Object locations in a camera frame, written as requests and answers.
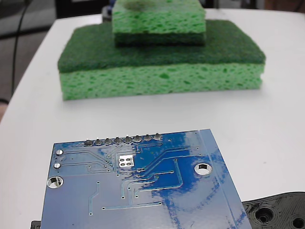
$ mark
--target large sponge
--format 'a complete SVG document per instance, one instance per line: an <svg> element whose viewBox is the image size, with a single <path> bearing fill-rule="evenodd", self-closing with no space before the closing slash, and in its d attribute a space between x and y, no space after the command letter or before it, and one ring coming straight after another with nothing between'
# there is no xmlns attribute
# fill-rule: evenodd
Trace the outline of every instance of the large sponge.
<svg viewBox="0 0 305 229"><path fill-rule="evenodd" d="M198 0L117 0L112 24L119 46L204 44L205 10Z"/></svg>
<svg viewBox="0 0 305 229"><path fill-rule="evenodd" d="M118 49L111 23L79 28L58 62L63 98L258 89L259 47L229 21L207 20L207 29L204 47Z"/></svg>

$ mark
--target black plastic part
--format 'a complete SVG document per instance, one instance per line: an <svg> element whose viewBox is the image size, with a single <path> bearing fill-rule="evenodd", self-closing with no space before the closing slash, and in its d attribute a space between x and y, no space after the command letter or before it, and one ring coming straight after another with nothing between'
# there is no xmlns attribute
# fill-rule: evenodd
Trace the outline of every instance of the black plastic part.
<svg viewBox="0 0 305 229"><path fill-rule="evenodd" d="M305 192L290 192L243 202L252 229L305 229ZM33 221L30 229L40 229Z"/></svg>
<svg viewBox="0 0 305 229"><path fill-rule="evenodd" d="M99 14L108 0L55 0L57 18Z"/></svg>
<svg viewBox="0 0 305 229"><path fill-rule="evenodd" d="M41 221L32 221L30 229L40 229Z"/></svg>

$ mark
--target small sponge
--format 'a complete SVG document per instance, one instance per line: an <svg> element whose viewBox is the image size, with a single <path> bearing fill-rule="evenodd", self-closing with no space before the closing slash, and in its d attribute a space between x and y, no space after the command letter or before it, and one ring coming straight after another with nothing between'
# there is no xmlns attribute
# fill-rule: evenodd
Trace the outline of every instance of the small sponge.
<svg viewBox="0 0 305 229"><path fill-rule="evenodd" d="M111 23L77 29L58 62L63 98L258 89L264 53L232 22L206 23L197 47L115 48Z"/></svg>
<svg viewBox="0 0 305 229"><path fill-rule="evenodd" d="M117 0L112 13L115 43L203 45L204 18L198 0Z"/></svg>

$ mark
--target mounting hole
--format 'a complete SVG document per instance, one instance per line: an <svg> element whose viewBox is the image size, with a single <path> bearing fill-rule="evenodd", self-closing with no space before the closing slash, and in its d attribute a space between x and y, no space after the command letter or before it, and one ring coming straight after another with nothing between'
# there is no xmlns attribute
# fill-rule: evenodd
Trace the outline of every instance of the mounting hole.
<svg viewBox="0 0 305 229"><path fill-rule="evenodd" d="M305 226L305 222L304 222L304 220L301 219L301 218L296 218L296 219L294 219L294 221L292 222L292 224L293 224L293 226L294 226L295 228L304 228L304 226Z"/></svg>
<svg viewBox="0 0 305 229"><path fill-rule="evenodd" d="M261 223L267 223L273 219L273 212L269 208L261 208L255 213L255 217Z"/></svg>
<svg viewBox="0 0 305 229"><path fill-rule="evenodd" d="M204 176L212 172L212 166L206 163L197 164L194 169L197 174Z"/></svg>
<svg viewBox="0 0 305 229"><path fill-rule="evenodd" d="M63 184L63 179L58 176L50 177L47 181L47 186L49 188L58 188L62 186L62 184Z"/></svg>

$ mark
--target blue circuit board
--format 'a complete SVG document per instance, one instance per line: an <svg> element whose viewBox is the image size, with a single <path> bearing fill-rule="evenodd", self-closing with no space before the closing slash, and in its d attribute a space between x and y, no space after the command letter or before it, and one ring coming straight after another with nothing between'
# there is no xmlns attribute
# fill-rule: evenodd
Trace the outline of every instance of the blue circuit board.
<svg viewBox="0 0 305 229"><path fill-rule="evenodd" d="M41 229L250 229L210 130L54 144Z"/></svg>

